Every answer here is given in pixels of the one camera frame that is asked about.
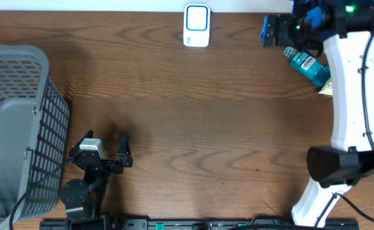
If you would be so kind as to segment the orange snack chip bag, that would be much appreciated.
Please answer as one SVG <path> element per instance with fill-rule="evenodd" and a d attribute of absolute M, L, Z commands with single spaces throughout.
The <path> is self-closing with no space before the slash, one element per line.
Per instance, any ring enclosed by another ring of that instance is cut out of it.
<path fill-rule="evenodd" d="M 318 93 L 320 96 L 333 96 L 333 83 L 329 79 Z"/>

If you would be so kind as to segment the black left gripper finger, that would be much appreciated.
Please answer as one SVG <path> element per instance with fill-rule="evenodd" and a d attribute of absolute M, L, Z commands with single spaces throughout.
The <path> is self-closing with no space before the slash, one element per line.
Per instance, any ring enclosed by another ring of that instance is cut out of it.
<path fill-rule="evenodd" d="M 70 149 L 70 152 L 68 154 L 69 158 L 74 158 L 75 157 L 75 155 L 77 154 L 77 152 L 80 149 L 80 144 L 86 138 L 93 138 L 93 131 L 92 130 L 88 130 L 87 133 L 83 136 L 83 138 L 81 138 L 81 140 L 79 140 L 79 142 L 77 142 L 75 145 L 72 146 L 72 148 Z"/>
<path fill-rule="evenodd" d="M 131 155 L 130 136 L 128 132 L 124 134 L 120 141 L 119 148 L 117 150 L 117 156 L 119 157 L 119 160 L 122 163 L 123 167 L 132 167 L 133 157 Z"/>

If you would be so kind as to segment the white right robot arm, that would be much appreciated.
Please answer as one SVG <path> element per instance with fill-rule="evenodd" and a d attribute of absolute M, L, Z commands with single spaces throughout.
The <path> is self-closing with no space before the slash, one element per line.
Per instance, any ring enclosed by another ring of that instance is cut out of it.
<path fill-rule="evenodd" d="M 336 202 L 374 174 L 374 0 L 294 1 L 292 13 L 268 15 L 265 48 L 325 55 L 333 83 L 329 146 L 307 153 L 309 182 L 291 209 L 291 228 L 323 229 Z"/>

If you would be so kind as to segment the blue water bottle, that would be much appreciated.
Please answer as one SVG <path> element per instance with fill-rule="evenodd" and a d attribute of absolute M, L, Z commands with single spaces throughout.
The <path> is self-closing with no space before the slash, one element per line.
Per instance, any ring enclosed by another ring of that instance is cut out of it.
<path fill-rule="evenodd" d="M 330 69 L 306 52 L 287 47 L 283 54 L 290 59 L 290 66 L 306 76 L 313 85 L 321 88 L 330 78 Z"/>

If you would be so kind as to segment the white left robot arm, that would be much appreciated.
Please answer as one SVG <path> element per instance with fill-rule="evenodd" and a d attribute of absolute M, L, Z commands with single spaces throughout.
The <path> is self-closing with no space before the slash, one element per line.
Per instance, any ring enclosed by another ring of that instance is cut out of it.
<path fill-rule="evenodd" d="M 122 229 L 111 214 L 103 214 L 101 206 L 111 174 L 122 174 L 133 165 L 130 136 L 125 133 L 117 150 L 117 160 L 103 158 L 100 139 L 89 130 L 69 152 L 69 159 L 84 171 L 82 179 L 72 179 L 61 189 L 60 199 L 65 205 L 66 229 Z"/>

